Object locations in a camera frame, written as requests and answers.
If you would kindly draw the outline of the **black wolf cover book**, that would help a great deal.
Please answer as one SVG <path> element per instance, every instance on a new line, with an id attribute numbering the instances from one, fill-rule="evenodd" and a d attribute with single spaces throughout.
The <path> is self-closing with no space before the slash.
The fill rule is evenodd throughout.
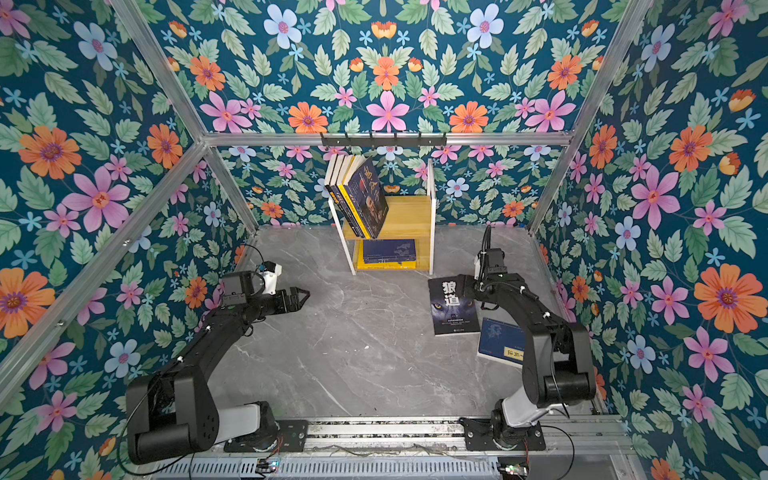
<path id="1" fill-rule="evenodd" d="M 429 304 L 436 336 L 480 332 L 471 279 L 466 275 L 433 278 L 428 281 Z"/>

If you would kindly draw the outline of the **navy book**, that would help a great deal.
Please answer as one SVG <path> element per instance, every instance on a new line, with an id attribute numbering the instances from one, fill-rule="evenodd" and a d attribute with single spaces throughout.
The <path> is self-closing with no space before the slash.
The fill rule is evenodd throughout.
<path id="1" fill-rule="evenodd" d="M 362 259 L 366 264 L 413 262 L 417 259 L 413 239 L 364 240 Z"/>
<path id="2" fill-rule="evenodd" d="M 477 356 L 511 365 L 523 366 L 525 334 L 515 324 L 483 318 Z"/>

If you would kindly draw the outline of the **navy book front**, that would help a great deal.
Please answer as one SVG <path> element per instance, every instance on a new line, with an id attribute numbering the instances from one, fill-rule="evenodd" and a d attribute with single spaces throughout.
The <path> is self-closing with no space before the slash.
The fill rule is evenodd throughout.
<path id="1" fill-rule="evenodd" d="M 364 240 L 362 259 L 366 264 L 413 262 L 417 259 L 413 239 Z"/>

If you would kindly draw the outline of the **dark portrait cover book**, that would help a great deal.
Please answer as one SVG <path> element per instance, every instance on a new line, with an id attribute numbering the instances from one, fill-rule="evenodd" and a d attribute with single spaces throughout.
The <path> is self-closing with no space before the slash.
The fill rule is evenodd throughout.
<path id="1" fill-rule="evenodd" d="M 348 189 L 372 236 L 371 240 L 375 240 L 389 212 L 383 186 L 371 158 L 358 156 L 353 167 L 355 170 L 348 181 Z"/>

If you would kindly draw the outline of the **dark blue paperback book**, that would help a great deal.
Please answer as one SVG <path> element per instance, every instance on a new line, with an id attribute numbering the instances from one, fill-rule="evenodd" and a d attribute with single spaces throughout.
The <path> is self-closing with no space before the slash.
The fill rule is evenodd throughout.
<path id="1" fill-rule="evenodd" d="M 347 224 L 352 229 L 355 236 L 360 238 L 362 230 L 360 229 L 358 222 L 356 221 L 350 207 L 348 206 L 343 194 L 341 193 L 340 187 L 338 186 L 338 181 L 341 179 L 342 175 L 342 168 L 344 167 L 344 162 L 345 160 L 342 164 L 339 165 L 334 183 L 330 187 L 327 187 L 327 189 L 331 198 L 334 200 L 336 207 L 343 213 Z"/>

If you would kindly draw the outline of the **yellow cartoon boy book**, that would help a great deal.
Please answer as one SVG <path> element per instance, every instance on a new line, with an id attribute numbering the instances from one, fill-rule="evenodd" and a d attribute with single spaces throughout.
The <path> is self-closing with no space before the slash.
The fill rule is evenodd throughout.
<path id="1" fill-rule="evenodd" d="M 372 236 L 367 228 L 367 225 L 363 221 L 357 205 L 353 201 L 352 194 L 348 189 L 348 181 L 351 179 L 351 175 L 355 170 L 353 165 L 355 164 L 356 160 L 357 157 L 354 155 L 346 155 L 342 158 L 339 164 L 340 169 L 337 179 L 335 180 L 335 186 L 338 188 L 340 194 L 342 195 L 344 204 L 346 205 L 346 208 L 349 211 L 351 217 L 355 220 L 355 224 L 357 225 L 356 235 L 361 239 L 371 240 Z"/>

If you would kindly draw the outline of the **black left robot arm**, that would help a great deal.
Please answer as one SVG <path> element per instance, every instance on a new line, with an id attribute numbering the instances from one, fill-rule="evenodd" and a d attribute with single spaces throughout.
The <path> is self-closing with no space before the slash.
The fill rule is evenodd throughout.
<path id="1" fill-rule="evenodd" d="M 270 316 L 300 311 L 311 294 L 276 286 L 279 267 L 239 271 L 222 279 L 220 303 L 190 345 L 168 365 L 126 390 L 125 439 L 132 463 L 145 465 L 244 442 L 258 451 L 279 444 L 280 427 L 266 401 L 220 408 L 208 381 L 227 351 Z"/>

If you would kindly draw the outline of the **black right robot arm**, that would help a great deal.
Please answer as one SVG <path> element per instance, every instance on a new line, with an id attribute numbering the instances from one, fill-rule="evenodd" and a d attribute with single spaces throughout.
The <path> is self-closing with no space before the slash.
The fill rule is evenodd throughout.
<path id="1" fill-rule="evenodd" d="M 583 325 L 546 307 L 520 274 L 508 272 L 499 248 L 480 248 L 471 286 L 473 299 L 504 310 L 524 336 L 522 387 L 498 401 L 490 419 L 493 442 L 510 449 L 554 406 L 596 396 L 590 337 Z"/>

